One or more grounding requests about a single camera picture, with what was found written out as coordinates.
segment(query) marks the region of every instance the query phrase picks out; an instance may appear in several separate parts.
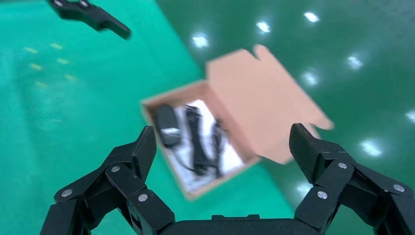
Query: box lid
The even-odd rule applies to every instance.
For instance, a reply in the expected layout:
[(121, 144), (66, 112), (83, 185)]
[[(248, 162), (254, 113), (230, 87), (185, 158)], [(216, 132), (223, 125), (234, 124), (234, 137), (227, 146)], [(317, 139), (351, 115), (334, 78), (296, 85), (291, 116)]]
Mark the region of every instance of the box lid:
[(207, 63), (209, 83), (259, 156), (285, 164), (292, 159), (291, 125), (332, 128), (332, 122), (264, 46), (254, 57), (238, 50)]

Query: robotic hand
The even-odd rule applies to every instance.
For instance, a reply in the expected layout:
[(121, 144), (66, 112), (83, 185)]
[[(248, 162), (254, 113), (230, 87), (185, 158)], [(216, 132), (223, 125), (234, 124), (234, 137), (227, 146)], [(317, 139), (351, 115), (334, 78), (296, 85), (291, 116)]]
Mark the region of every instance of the robotic hand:
[(323, 235), (340, 205), (354, 210), (376, 235), (415, 235), (414, 191), (358, 164), (340, 145), (291, 127), (290, 150), (313, 188), (294, 219), (259, 215), (175, 221), (172, 210), (145, 184), (156, 154), (152, 127), (114, 148), (96, 170), (62, 188), (40, 235), (90, 235), (118, 209), (138, 235)]
[(50, 6), (64, 20), (82, 21), (96, 31), (109, 29), (123, 39), (128, 39), (131, 30), (102, 8), (87, 0), (79, 2), (69, 0), (47, 0)]

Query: power adapter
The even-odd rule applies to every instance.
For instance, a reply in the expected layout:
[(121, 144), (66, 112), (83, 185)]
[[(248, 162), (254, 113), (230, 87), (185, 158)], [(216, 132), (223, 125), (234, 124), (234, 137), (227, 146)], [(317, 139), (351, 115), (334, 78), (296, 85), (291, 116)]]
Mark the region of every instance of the power adapter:
[(166, 148), (172, 148), (181, 143), (179, 123), (171, 105), (162, 104), (156, 109), (155, 126)]

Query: yellow floor marking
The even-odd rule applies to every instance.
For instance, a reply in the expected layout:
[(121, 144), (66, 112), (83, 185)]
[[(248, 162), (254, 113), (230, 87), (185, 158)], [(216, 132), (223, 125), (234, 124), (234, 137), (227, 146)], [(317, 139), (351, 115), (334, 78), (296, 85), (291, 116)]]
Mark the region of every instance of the yellow floor marking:
[(34, 69), (34, 70), (37, 70), (37, 71), (40, 71), (40, 70), (42, 70), (43, 69), (43, 67), (42, 66), (40, 66), (40, 65), (37, 65), (37, 64), (30, 64), (30, 67), (32, 67), (32, 69)]
[(27, 52), (30, 52), (32, 54), (38, 53), (38, 51), (36, 49), (30, 48), (30, 47), (25, 47), (24, 50), (27, 51)]
[(47, 84), (39, 81), (36, 81), (36, 85), (38, 85), (39, 87), (47, 87)]
[(62, 58), (58, 58), (56, 61), (58, 63), (64, 64), (64, 65), (69, 64), (69, 61), (68, 60), (65, 60), (65, 59), (62, 59)]
[(51, 47), (57, 49), (57, 50), (62, 50), (63, 46), (57, 44), (57, 43), (52, 43), (50, 44)]
[(72, 75), (69, 75), (69, 74), (65, 74), (65, 77), (66, 77), (67, 79), (76, 79), (76, 77), (74, 77), (74, 76), (72, 76)]

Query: metal screw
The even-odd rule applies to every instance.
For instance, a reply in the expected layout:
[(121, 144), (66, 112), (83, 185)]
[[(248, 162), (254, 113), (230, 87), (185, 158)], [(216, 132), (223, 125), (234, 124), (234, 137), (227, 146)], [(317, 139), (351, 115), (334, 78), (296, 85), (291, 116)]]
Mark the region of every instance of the metal screw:
[(138, 200), (143, 202), (143, 201), (147, 200), (147, 198), (148, 198), (147, 194), (142, 194), (138, 197)]
[(72, 194), (72, 190), (71, 189), (67, 189), (67, 190), (65, 190), (65, 191), (62, 192), (62, 196), (63, 197), (67, 197), (67, 196), (69, 196), (71, 194)]
[(119, 171), (119, 166), (114, 166), (112, 169), (111, 169), (111, 171), (112, 172), (117, 172), (117, 171)]
[(402, 187), (401, 185), (393, 185), (393, 188), (398, 190), (399, 192), (404, 192), (405, 188)]
[(88, 3), (87, 2), (85, 2), (85, 1), (80, 1), (79, 2), (81, 5), (83, 5), (84, 7), (87, 7), (88, 6)]
[(318, 196), (319, 198), (326, 199), (326, 198), (327, 198), (327, 193), (325, 193), (325, 192), (323, 192), (323, 191), (318, 191), (318, 192), (317, 192), (317, 196)]
[(56, 4), (56, 5), (58, 5), (58, 6), (63, 6), (63, 4), (60, 1), (58, 1), (58, 0), (53, 1), (53, 3)]
[(346, 165), (346, 164), (344, 164), (344, 163), (339, 163), (339, 167), (340, 167), (340, 168), (343, 168), (343, 169), (346, 169), (346, 168), (347, 168), (347, 165)]

